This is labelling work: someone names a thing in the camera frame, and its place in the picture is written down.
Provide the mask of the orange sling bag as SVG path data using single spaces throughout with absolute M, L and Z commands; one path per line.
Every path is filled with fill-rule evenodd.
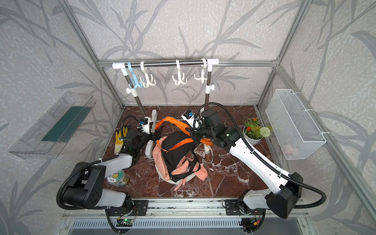
M 160 127 L 164 122 L 169 122 L 174 124 L 180 129 L 180 131 L 174 132 L 169 136 L 160 138 L 156 141 L 156 146 L 160 146 L 161 154 L 165 155 L 178 155 L 185 156 L 189 151 L 191 151 L 195 146 L 199 145 L 193 141 L 190 136 L 190 131 L 188 130 L 189 125 L 179 121 L 173 117 L 166 117 L 159 121 L 155 127 Z

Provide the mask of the pink sling bag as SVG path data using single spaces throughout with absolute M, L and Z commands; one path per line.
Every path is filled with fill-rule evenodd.
M 208 173 L 203 164 L 199 161 L 194 163 L 194 159 L 186 157 L 186 154 L 179 159 L 177 166 L 172 167 L 171 173 L 168 172 L 167 160 L 165 160 L 162 155 L 162 143 L 165 139 L 166 137 L 162 137 L 160 140 L 156 141 L 156 146 L 152 152 L 155 168 L 159 177 L 164 181 L 175 185 L 175 191 L 184 186 L 194 177 L 199 178 L 201 181 L 205 181 L 208 177 Z

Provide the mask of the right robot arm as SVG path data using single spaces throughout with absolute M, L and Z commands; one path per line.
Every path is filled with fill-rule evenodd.
M 278 167 L 251 145 L 222 104 L 209 102 L 196 112 L 187 110 L 181 117 L 191 127 L 195 142 L 209 139 L 241 160 L 267 185 L 266 190 L 248 190 L 239 197 L 244 212 L 265 209 L 286 219 L 293 209 L 315 208 L 327 200 L 322 190 L 303 183 L 300 174 Z

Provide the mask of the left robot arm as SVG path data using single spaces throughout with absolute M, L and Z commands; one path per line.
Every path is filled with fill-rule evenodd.
M 88 163 L 79 162 L 63 182 L 56 196 L 58 206 L 65 210 L 103 210 L 109 207 L 129 211 L 133 208 L 131 196 L 103 187 L 106 177 L 134 166 L 144 150 L 151 156 L 151 143 L 161 136 L 156 129 L 157 114 L 138 120 L 138 127 L 120 129 L 122 144 L 114 157 Z

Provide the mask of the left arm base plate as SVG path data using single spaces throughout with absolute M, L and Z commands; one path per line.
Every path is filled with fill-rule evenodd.
M 148 209 L 148 200 L 133 200 L 129 206 L 125 208 L 114 208 L 109 209 L 109 216 L 146 216 Z

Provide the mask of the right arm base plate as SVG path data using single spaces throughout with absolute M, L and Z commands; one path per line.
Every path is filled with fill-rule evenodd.
M 264 216 L 265 211 L 264 209 L 249 209 L 245 205 L 239 205 L 237 199 L 226 199 L 222 201 L 222 206 L 225 208 L 226 215 L 230 216 L 248 216 L 248 215 L 256 215 L 256 216 Z

